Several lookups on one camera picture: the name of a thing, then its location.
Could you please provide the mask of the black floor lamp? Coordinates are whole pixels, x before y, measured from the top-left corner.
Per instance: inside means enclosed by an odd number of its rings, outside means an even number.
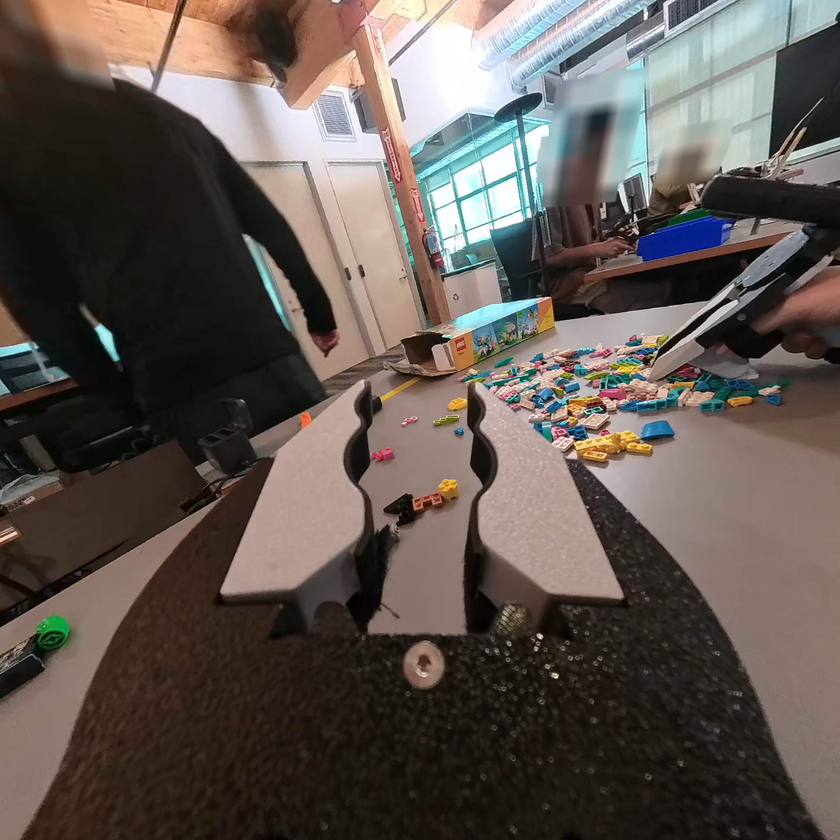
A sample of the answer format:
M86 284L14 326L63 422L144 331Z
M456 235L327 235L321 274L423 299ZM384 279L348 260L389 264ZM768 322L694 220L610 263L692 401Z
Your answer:
M527 147L526 128L524 124L524 119L526 115L530 114L534 109L539 107L542 101L543 97L540 93L525 93L511 100L505 106L500 108L494 115L494 120L499 125L504 125L508 123L516 124L521 153L521 162L528 196L528 205L533 219L536 219L538 215L538 208L533 190L533 183L531 177L531 162Z

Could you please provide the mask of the white waste bin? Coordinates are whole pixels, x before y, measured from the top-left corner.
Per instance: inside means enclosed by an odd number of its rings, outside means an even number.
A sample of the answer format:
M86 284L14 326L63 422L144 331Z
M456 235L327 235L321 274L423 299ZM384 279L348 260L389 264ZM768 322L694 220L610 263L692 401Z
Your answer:
M451 319L502 303L495 260L488 260L441 275Z

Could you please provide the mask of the wooden support post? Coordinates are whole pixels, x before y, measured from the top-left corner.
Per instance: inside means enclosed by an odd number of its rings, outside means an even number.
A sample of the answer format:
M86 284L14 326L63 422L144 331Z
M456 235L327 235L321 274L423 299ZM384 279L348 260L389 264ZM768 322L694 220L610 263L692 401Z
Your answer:
M439 268L426 251L427 216L389 71L381 21L370 15L363 16L352 43L360 64L365 95L370 102L385 159L392 174L395 196L427 306L428 320L436 326L450 320L448 298Z

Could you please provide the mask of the blue plastic bin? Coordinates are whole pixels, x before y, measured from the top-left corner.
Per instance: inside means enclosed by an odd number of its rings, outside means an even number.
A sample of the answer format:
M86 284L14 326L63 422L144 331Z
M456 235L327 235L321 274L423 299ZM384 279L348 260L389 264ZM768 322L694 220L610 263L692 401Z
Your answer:
M653 261L719 247L729 241L733 225L730 218L712 215L668 224L640 237L636 255L642 261Z

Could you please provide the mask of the colourful cardboard toy box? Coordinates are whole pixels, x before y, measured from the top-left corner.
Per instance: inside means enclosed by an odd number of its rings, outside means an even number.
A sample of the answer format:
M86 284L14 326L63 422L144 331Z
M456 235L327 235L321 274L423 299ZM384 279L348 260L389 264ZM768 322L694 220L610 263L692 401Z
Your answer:
M486 362L553 327L551 297L493 304L404 338L404 357L383 365L405 375L449 375Z

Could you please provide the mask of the black flat device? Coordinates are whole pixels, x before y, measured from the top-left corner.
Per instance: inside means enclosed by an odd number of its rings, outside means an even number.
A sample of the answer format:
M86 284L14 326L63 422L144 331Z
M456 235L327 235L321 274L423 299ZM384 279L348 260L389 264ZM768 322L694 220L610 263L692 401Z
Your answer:
M2 699L7 697L17 688L39 676L44 672L45 667L36 634L1 653L0 697Z

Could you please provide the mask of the dark brown board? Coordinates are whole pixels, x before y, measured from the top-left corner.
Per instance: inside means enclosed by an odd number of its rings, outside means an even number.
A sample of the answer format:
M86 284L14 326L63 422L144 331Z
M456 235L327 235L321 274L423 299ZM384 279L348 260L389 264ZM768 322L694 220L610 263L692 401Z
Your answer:
M2 511L2 624L182 520L204 487L169 443Z

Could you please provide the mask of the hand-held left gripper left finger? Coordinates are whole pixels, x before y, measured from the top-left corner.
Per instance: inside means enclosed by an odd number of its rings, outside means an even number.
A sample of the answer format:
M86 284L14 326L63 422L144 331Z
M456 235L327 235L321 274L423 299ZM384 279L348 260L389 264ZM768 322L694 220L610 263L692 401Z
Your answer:
M354 384L280 447L221 585L226 605L280 605L281 632L312 629L324 603L360 631L375 614L371 385Z

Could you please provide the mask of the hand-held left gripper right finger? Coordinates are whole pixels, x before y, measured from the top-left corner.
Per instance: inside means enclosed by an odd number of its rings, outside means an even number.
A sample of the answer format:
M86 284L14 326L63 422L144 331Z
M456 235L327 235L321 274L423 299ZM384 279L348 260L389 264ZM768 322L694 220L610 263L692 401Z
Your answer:
M563 606L623 606L625 595L563 454L482 385L469 385L469 467L479 488L466 538L466 630L489 632L503 608L537 632Z

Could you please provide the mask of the pile of colourful toy bricks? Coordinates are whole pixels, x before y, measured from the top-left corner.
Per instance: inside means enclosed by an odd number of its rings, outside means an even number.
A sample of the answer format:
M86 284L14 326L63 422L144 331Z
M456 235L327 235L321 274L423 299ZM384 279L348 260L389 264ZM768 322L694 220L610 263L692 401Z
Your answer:
M620 455L650 456L656 444L673 440L646 444L640 438L643 425L671 424L672 413L717 415L754 403L784 403L791 381L768 380L751 368L725 372L720 355L712 361L714 370L709 363L688 363L662 381L648 381L666 339L639 333L615 346L550 350L521 363L508 358L490 371L469 369L458 380L482 386L563 455L599 465Z

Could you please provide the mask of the person's right hand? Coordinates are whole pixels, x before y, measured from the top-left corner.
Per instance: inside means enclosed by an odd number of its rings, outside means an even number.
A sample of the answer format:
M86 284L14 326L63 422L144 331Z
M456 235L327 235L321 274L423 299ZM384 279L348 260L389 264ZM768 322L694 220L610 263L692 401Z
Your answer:
M839 325L839 267L829 266L778 307L751 323L758 334L782 331L781 348L809 360L838 364L838 348L817 331Z

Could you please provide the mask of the black battery charger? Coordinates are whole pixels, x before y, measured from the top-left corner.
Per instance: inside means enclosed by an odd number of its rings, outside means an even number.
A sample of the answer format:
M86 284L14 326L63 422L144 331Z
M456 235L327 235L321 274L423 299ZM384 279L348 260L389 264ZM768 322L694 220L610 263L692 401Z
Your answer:
M197 445L218 473L232 476L253 466L258 456L250 442L253 422L247 403L225 398L222 406L227 412L227 423L198 438Z

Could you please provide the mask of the white door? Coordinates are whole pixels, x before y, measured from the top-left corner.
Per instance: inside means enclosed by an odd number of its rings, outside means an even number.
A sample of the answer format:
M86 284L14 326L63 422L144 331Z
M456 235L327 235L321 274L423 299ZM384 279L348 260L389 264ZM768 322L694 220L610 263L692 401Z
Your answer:
M359 311L340 264L331 230L308 164L303 162L246 162L244 168L288 221L308 261L327 292L339 329L339 345L324 356L308 333L297 293L267 249L247 239L269 295L281 319L322 381L370 357L368 334L358 321Z
M422 306L381 162L331 161L329 179L384 350L422 328Z

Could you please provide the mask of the white ceiling air vent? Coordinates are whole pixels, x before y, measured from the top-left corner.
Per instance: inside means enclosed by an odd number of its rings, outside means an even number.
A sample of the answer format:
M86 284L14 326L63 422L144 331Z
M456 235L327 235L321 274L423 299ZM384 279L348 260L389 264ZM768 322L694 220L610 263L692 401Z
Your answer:
M716 3L717 1L664 1L665 36L668 37Z

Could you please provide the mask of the wooden table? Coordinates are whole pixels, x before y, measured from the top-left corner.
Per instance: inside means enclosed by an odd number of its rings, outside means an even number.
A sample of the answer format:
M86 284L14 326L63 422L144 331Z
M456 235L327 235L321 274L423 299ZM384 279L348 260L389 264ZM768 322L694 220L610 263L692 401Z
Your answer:
M801 223L773 221L760 225L758 232L751 234L752 226L750 224L743 226L737 223L730 232L730 239L722 245L651 260L643 260L638 255L622 255L609 259L601 267L588 272L585 280L587 282L611 280L649 270L680 266L717 257L749 254L753 251L771 247L800 228L802 228Z

